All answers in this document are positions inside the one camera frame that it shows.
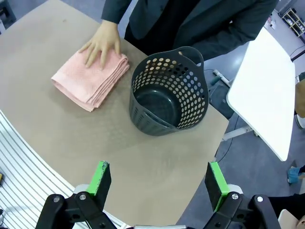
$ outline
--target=sleeve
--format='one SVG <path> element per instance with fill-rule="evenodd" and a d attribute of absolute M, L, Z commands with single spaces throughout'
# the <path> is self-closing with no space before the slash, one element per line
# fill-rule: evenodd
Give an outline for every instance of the sleeve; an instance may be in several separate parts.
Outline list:
<path fill-rule="evenodd" d="M 132 0 L 106 0 L 102 19 L 119 24 Z"/>
<path fill-rule="evenodd" d="M 258 0 L 235 15 L 227 29 L 192 46 L 202 53 L 204 60 L 209 60 L 255 40 L 276 4 L 275 0 Z"/>

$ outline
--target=dark suit jacket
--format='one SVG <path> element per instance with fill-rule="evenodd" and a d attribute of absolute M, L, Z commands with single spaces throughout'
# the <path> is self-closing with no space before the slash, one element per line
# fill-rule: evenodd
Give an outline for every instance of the dark suit jacket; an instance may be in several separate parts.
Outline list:
<path fill-rule="evenodd" d="M 131 0 L 106 0 L 102 19 L 119 23 Z M 160 17 L 168 0 L 138 0 L 130 27 L 143 38 Z M 200 0 L 180 26 L 174 48 L 192 46 L 205 60 L 226 54 L 254 40 L 278 0 Z"/>

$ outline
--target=white table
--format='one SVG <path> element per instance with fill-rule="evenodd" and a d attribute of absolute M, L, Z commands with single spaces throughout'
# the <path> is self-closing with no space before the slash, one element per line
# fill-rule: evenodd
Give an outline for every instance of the white table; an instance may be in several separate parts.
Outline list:
<path fill-rule="evenodd" d="M 235 130 L 235 135 L 254 130 L 281 161 L 287 160 L 294 120 L 295 65 L 265 28 L 249 43 L 227 102 L 249 125 Z"/>

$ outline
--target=black shirt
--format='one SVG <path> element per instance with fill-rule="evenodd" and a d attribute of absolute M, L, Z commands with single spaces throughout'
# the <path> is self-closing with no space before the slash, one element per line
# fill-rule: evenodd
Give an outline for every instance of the black shirt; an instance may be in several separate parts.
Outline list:
<path fill-rule="evenodd" d="M 169 0 L 160 18 L 144 38 L 135 39 L 128 26 L 125 39 L 146 55 L 173 49 L 179 27 L 198 2 L 199 0 Z"/>

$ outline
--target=beige tabletop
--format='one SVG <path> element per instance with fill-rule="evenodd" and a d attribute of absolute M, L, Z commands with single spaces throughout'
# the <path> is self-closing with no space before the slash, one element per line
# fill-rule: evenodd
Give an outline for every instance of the beige tabletop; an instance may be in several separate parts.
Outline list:
<path fill-rule="evenodd" d="M 122 41 L 130 70 L 100 109 L 89 113 L 50 81 L 99 24 L 50 0 L 0 36 L 0 110 L 28 144 L 72 185 L 88 184 L 100 160 L 110 162 L 105 209 L 134 224 L 175 224 L 204 177 L 227 128 L 209 106 L 188 131 L 141 133 L 128 112 L 130 81 L 145 54 Z"/>

